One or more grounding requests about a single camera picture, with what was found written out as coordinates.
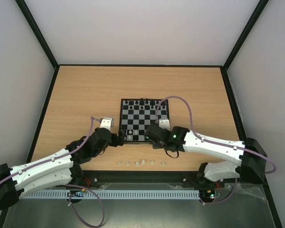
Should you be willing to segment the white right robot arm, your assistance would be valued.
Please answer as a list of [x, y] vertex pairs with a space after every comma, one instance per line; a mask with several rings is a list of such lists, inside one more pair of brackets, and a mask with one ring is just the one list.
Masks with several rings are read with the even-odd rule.
[[252, 184], [262, 184], [265, 178], [267, 154], [253, 138], [227, 141], [194, 134], [188, 128], [175, 126], [171, 131], [152, 123], [144, 136], [165, 151], [198, 152], [222, 159], [222, 162], [201, 164], [198, 182], [208, 186], [221, 179], [241, 178]]

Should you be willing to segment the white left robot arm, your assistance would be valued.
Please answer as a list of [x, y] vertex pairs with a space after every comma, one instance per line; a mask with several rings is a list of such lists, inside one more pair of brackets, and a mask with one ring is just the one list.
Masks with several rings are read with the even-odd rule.
[[108, 146], [122, 146], [125, 131], [112, 133], [97, 128], [90, 136], [73, 141], [43, 159], [19, 166], [0, 165], [0, 210], [16, 204], [25, 196], [58, 185], [78, 185], [83, 178], [81, 164], [102, 154]]

